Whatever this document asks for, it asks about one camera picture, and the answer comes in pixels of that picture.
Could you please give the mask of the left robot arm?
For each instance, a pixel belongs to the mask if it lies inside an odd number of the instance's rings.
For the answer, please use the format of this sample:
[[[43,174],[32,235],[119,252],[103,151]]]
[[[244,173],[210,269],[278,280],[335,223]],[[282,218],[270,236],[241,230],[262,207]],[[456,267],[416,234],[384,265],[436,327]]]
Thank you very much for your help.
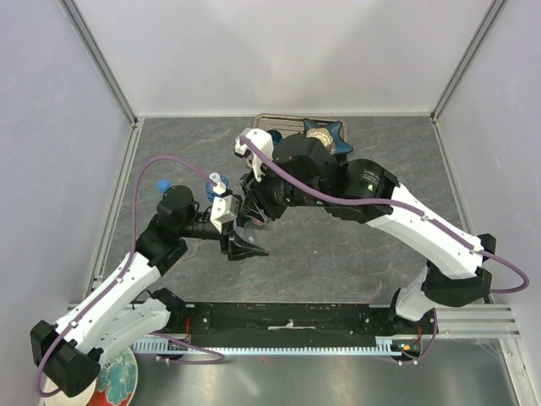
[[[185,323],[183,301],[174,294],[152,294],[140,313],[121,312],[163,276],[188,250],[187,239],[214,239],[228,260],[266,256],[266,250],[243,240],[236,229],[264,219],[255,198],[245,192],[209,185],[210,206],[199,210],[190,188],[161,186],[161,200],[146,229],[133,242],[118,268],[84,301],[53,323],[38,321],[30,330],[32,357],[39,377],[55,384],[43,398],[80,395],[113,356],[144,335],[162,328],[178,332]]]

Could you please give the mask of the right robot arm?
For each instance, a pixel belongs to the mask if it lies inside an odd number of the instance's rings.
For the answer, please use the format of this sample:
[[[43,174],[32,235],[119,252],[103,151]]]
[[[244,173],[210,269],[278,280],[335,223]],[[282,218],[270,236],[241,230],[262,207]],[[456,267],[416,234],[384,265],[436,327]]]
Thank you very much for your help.
[[[492,276],[483,268],[483,244],[493,250],[495,238],[454,227],[376,162],[339,158],[303,134],[274,145],[260,129],[239,136],[235,153],[253,155],[253,172],[241,179],[246,217],[272,222],[289,207],[320,207],[388,233],[426,259],[391,301],[386,319],[393,331],[408,332],[434,308],[459,308],[489,295]]]

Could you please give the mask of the white bottle cap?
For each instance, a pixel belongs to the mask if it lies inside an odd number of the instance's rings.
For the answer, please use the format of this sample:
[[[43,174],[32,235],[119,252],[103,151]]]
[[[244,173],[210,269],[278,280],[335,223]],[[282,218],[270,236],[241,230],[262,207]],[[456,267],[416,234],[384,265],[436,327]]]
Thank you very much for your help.
[[[221,176],[219,173],[211,173],[209,178],[215,183],[219,183],[221,181]]]

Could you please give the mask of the labelled clear water bottle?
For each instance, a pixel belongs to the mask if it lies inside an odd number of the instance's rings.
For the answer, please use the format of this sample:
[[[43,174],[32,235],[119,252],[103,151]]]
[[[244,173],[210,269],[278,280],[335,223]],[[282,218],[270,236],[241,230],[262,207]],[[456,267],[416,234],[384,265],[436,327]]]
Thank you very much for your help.
[[[220,174],[221,181],[219,183],[210,182],[205,184],[205,193],[210,203],[213,203],[216,198],[225,197],[232,194],[230,183],[225,175]]]

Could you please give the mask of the clear unlabelled plastic bottle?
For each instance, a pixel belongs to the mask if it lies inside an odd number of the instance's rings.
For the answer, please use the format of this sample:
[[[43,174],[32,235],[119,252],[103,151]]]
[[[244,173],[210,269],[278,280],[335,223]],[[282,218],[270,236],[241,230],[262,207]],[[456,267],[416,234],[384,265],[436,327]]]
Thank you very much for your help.
[[[266,223],[249,219],[238,231],[244,240],[251,244],[258,244],[267,228]]]

